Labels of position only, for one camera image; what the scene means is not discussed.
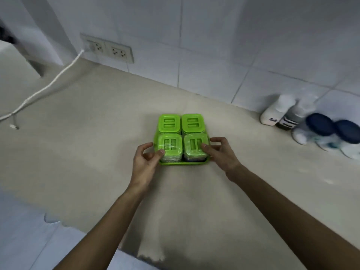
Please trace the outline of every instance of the green lid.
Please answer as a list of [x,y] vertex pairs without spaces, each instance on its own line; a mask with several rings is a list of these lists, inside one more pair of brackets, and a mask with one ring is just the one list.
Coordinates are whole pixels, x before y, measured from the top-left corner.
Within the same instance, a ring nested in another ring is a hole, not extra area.
[[205,133],[191,133],[184,137],[184,153],[190,158],[207,157],[201,149],[201,144],[209,145],[209,138]]
[[181,117],[182,131],[186,134],[205,132],[204,118],[201,114],[184,114]]
[[182,155],[182,137],[177,133],[164,133],[158,137],[158,150],[164,149],[164,157]]
[[180,133],[180,116],[177,114],[162,114],[159,117],[158,130],[160,133]]

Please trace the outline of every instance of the dark blue lid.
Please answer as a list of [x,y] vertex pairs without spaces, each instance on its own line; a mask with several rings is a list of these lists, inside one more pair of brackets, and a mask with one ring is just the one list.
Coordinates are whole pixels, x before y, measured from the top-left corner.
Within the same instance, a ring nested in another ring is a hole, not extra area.
[[350,144],[360,143],[360,127],[349,120],[335,122],[336,134],[345,142]]
[[305,123],[311,131],[321,136],[330,136],[335,132],[334,122],[323,114],[311,114],[305,119]]

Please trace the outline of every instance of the finger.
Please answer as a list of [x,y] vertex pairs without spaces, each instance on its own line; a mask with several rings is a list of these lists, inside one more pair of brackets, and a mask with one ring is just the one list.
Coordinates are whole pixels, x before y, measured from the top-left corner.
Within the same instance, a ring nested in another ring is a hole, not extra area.
[[229,144],[229,142],[227,141],[227,139],[225,137],[212,137],[212,138],[210,138],[210,141],[220,142],[223,145]]
[[144,153],[142,156],[145,158],[145,160],[149,161],[154,157],[155,153]]
[[164,156],[165,151],[163,149],[158,150],[154,157],[149,161],[149,165],[152,167],[156,167],[156,165],[158,164],[158,162],[160,161],[160,159]]
[[150,148],[152,145],[153,145],[152,142],[148,142],[148,143],[145,143],[145,144],[142,144],[142,145],[138,146],[137,149],[136,149],[136,152],[135,152],[135,157],[142,156],[144,150]]
[[207,154],[209,154],[212,157],[217,157],[220,154],[220,152],[213,149],[211,146],[206,145],[205,143],[201,144],[201,148],[204,152],[206,152]]
[[221,145],[211,145],[214,150],[220,150]]

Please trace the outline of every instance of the wall socket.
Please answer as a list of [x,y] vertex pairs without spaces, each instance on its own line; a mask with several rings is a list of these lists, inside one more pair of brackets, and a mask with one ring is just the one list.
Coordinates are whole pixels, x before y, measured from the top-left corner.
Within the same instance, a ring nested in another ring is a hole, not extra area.
[[134,63],[133,53],[129,46],[109,42],[107,40],[102,40],[83,34],[80,34],[80,37],[95,54],[106,55],[127,63]]

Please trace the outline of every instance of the person's right arm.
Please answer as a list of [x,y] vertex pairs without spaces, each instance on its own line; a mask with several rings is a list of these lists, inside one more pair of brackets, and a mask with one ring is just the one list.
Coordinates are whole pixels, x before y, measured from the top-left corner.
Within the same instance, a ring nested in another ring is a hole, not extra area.
[[221,145],[203,144],[203,151],[245,192],[307,269],[360,269],[356,247],[241,165],[226,138],[210,141]]

